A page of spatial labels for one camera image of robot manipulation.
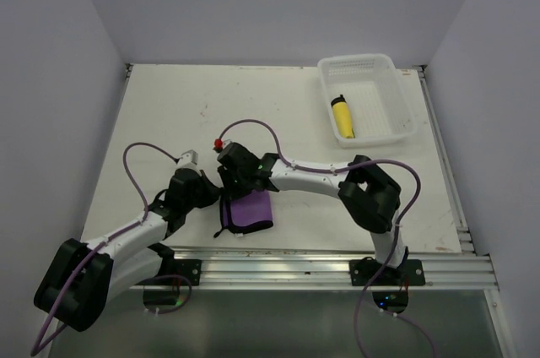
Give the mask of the purple grey towel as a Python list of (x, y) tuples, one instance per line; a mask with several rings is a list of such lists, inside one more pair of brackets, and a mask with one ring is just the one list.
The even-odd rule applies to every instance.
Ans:
[(274, 223), (270, 194), (267, 191), (253, 191), (236, 200), (223, 194), (219, 201), (219, 218), (220, 229), (213, 235), (214, 238), (224, 231), (245, 236), (271, 229)]

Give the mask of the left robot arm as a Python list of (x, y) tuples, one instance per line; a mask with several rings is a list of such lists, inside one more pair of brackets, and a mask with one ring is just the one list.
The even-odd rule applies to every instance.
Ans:
[(34, 296), (35, 306), (82, 332), (105, 304), (147, 279), (178, 285), (181, 270), (163, 241), (178, 231), (194, 209), (219, 201), (220, 190), (203, 171), (180, 168), (147, 211), (122, 228), (94, 240), (65, 241)]

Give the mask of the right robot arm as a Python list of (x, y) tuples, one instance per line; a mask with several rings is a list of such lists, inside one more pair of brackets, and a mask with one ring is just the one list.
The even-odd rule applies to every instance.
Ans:
[(287, 165), (275, 153), (257, 157), (241, 144), (231, 142), (218, 151), (218, 173), (231, 199), (255, 191), (304, 192), (342, 202), (352, 220), (370, 233), (375, 248), (375, 272), (380, 281), (395, 284), (406, 273), (407, 248), (393, 223), (401, 206), (401, 187), (370, 158), (357, 155), (349, 164)]

